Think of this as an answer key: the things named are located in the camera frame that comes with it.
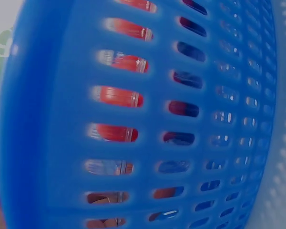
red object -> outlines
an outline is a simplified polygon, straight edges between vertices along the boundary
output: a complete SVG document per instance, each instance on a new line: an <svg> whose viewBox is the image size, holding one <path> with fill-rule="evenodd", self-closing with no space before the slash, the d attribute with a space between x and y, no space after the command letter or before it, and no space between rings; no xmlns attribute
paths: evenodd
<svg viewBox="0 0 286 229"><path fill-rule="evenodd" d="M120 0L119 2L145 10L155 11L156 5L147 0Z"/></svg>
<svg viewBox="0 0 286 229"><path fill-rule="evenodd" d="M100 136L102 136L102 138L106 140L114 142L126 141L127 127L98 124L97 131L99 132ZM138 131L136 129L133 129L131 142L137 140L138 135L139 135Z"/></svg>
<svg viewBox="0 0 286 229"><path fill-rule="evenodd" d="M127 69L132 72L138 72L140 71L140 64L143 64L143 61L145 60L137 56L120 56L115 59L114 63L112 63L112 67ZM146 62L143 72L147 72L147 69L148 63Z"/></svg>
<svg viewBox="0 0 286 229"><path fill-rule="evenodd" d="M119 18L115 18L113 20L114 28L117 32L145 40L147 28Z"/></svg>
<svg viewBox="0 0 286 229"><path fill-rule="evenodd" d="M185 115L186 104L179 101L171 101L168 110L175 115Z"/></svg>
<svg viewBox="0 0 286 229"><path fill-rule="evenodd" d="M138 97L137 104L135 104L134 100L136 97ZM116 87L102 86L100 102L118 106L140 107L143 105L143 97L133 91Z"/></svg>

ventilation slot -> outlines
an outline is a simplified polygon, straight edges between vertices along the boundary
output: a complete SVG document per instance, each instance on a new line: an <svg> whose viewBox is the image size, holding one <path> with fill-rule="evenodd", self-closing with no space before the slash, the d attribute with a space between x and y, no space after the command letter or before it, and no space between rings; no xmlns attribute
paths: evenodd
<svg viewBox="0 0 286 229"><path fill-rule="evenodd" d="M163 199L170 197L180 196L184 191L184 187L168 187L168 188L159 188L153 193L153 198Z"/></svg>
<svg viewBox="0 0 286 229"><path fill-rule="evenodd" d="M226 215L229 215L233 212L234 208L229 208L227 210L224 210L221 214L220 214L220 217L224 217Z"/></svg>
<svg viewBox="0 0 286 229"><path fill-rule="evenodd" d="M162 174L186 172L190 167L188 161L164 161L157 166L157 171Z"/></svg>
<svg viewBox="0 0 286 229"><path fill-rule="evenodd" d="M241 56L241 53L238 48L236 48L234 45L226 42L226 41L220 41L220 46L224 51L227 53L239 58Z"/></svg>
<svg viewBox="0 0 286 229"><path fill-rule="evenodd" d="M121 160L90 159L85 162L85 168L93 175L120 176L133 172L133 165Z"/></svg>
<svg viewBox="0 0 286 229"><path fill-rule="evenodd" d="M193 0L182 0L185 5L188 7L191 7L192 9L196 10L197 12L203 14L203 15L208 15L206 9L199 5L198 3L194 2Z"/></svg>
<svg viewBox="0 0 286 229"><path fill-rule="evenodd" d="M145 59L114 50L99 51L98 60L102 64L131 72L146 73L148 70L148 62Z"/></svg>
<svg viewBox="0 0 286 229"><path fill-rule="evenodd" d="M144 10L150 13L157 12L157 6L147 0L115 0L115 1L118 3L123 3L129 6L135 7L135 8L139 8L141 10Z"/></svg>
<svg viewBox="0 0 286 229"><path fill-rule="evenodd" d="M224 229L224 228L227 228L228 225L229 225L229 222L226 222L226 223L223 223L223 224L217 226L216 229Z"/></svg>
<svg viewBox="0 0 286 229"><path fill-rule="evenodd" d="M198 106L179 101L171 101L168 105L168 110L175 115L188 117L197 117L199 115Z"/></svg>
<svg viewBox="0 0 286 229"><path fill-rule="evenodd" d="M210 200L206 202L202 202L196 205L195 211L202 211L208 208L211 208L215 203L215 200Z"/></svg>
<svg viewBox="0 0 286 229"><path fill-rule="evenodd" d="M122 203L128 200L128 192L99 192L99 193L87 193L87 202L89 204L116 204Z"/></svg>
<svg viewBox="0 0 286 229"><path fill-rule="evenodd" d="M179 212L178 210L170 210L170 211L153 213L149 216L148 220L150 222L153 222L156 220L171 219L174 218L178 214L178 212Z"/></svg>
<svg viewBox="0 0 286 229"><path fill-rule="evenodd" d="M211 191L219 188L220 180L212 180L210 182L205 182L201 185L200 190L202 192Z"/></svg>
<svg viewBox="0 0 286 229"><path fill-rule="evenodd" d="M197 60L199 62L205 61L205 53L201 51L200 49L197 49L187 43L178 42L177 50L183 55L193 58L194 60Z"/></svg>
<svg viewBox="0 0 286 229"><path fill-rule="evenodd" d="M231 179L231 185L237 185L237 184L243 183L244 181L245 181L245 176L243 176L243 175L233 177Z"/></svg>
<svg viewBox="0 0 286 229"><path fill-rule="evenodd" d="M112 219L92 219L86 222L87 229L100 229L100 228L116 228L121 227L126 223L125 219L112 218Z"/></svg>
<svg viewBox="0 0 286 229"><path fill-rule="evenodd" d="M207 170L223 169L225 167L225 160L208 160L205 168Z"/></svg>
<svg viewBox="0 0 286 229"><path fill-rule="evenodd" d="M228 147L231 138L228 135L213 135L210 137L210 144L213 147Z"/></svg>
<svg viewBox="0 0 286 229"><path fill-rule="evenodd" d="M131 127L92 123L88 126L87 135L96 140L135 142L139 132Z"/></svg>
<svg viewBox="0 0 286 229"><path fill-rule="evenodd" d="M217 111L214 113L214 119L220 123L231 124L234 121L234 115L230 112Z"/></svg>
<svg viewBox="0 0 286 229"><path fill-rule="evenodd" d="M238 197L238 195L239 195L239 192L235 192L235 193L232 193L232 194L230 194L229 196L227 196L227 198L225 199L227 202L228 201L231 201L231 200L233 200L233 199L236 199L237 197Z"/></svg>
<svg viewBox="0 0 286 229"><path fill-rule="evenodd" d="M188 29L188 30L190 30L190 31L202 36L202 37L206 37L205 29L202 26L196 24L195 22L192 22L186 18L181 17L180 23L186 29Z"/></svg>
<svg viewBox="0 0 286 229"><path fill-rule="evenodd" d="M163 136L164 142L178 146L190 146L193 144L194 140L195 136L188 133L167 132Z"/></svg>
<svg viewBox="0 0 286 229"><path fill-rule="evenodd" d="M192 223L189 227L189 229L195 229L195 228L199 228L205 224L207 224L207 222L209 221L209 218L203 218L200 220L195 221L194 223Z"/></svg>
<svg viewBox="0 0 286 229"><path fill-rule="evenodd" d="M178 83L197 89L201 89L203 86L203 82L200 77L187 72L181 72L181 71L174 72L173 79Z"/></svg>
<svg viewBox="0 0 286 229"><path fill-rule="evenodd" d="M105 28L144 41L150 41L153 38L153 32L149 28L121 18L107 18Z"/></svg>
<svg viewBox="0 0 286 229"><path fill-rule="evenodd" d="M225 31L227 31L233 37L237 38L239 41L241 40L240 32L235 27L233 27L231 24L229 24L225 21L221 21L220 25Z"/></svg>
<svg viewBox="0 0 286 229"><path fill-rule="evenodd" d="M143 105L143 97L139 93L109 86L93 87L92 98L98 102L117 106L141 107Z"/></svg>

laundry basket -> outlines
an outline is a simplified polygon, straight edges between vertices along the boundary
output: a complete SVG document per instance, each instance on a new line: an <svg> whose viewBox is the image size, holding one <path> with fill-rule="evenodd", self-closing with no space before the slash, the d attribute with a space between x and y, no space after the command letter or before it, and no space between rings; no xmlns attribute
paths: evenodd
<svg viewBox="0 0 286 229"><path fill-rule="evenodd" d="M286 2L25 1L0 198L10 229L285 226Z"/></svg>

perforated plastic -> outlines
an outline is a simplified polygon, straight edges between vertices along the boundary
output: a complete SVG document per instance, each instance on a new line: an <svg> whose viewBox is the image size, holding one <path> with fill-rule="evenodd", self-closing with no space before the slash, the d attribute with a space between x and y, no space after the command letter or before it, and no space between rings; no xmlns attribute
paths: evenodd
<svg viewBox="0 0 286 229"><path fill-rule="evenodd" d="M156 12L113 0L24 3L0 95L0 196L8 228L80 229L96 219L120 219L132 229L245 227L276 106L270 0L153 3ZM106 29L107 18L149 28L153 38ZM143 58L148 68L104 64L102 50ZM90 95L99 85L138 92L144 103L100 103ZM91 124L134 128L138 137L100 141L89 136ZM167 144L165 132L194 140ZM133 171L94 175L89 160L126 161ZM178 166L161 172L165 162ZM153 197L170 187L181 187L178 195ZM91 205L89 192L129 197Z"/></svg>

white background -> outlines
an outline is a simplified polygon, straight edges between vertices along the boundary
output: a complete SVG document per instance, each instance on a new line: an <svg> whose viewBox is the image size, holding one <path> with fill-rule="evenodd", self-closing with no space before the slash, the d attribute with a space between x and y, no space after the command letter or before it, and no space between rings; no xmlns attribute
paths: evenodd
<svg viewBox="0 0 286 229"><path fill-rule="evenodd" d="M0 33L11 28L23 0L0 0Z"/></svg>

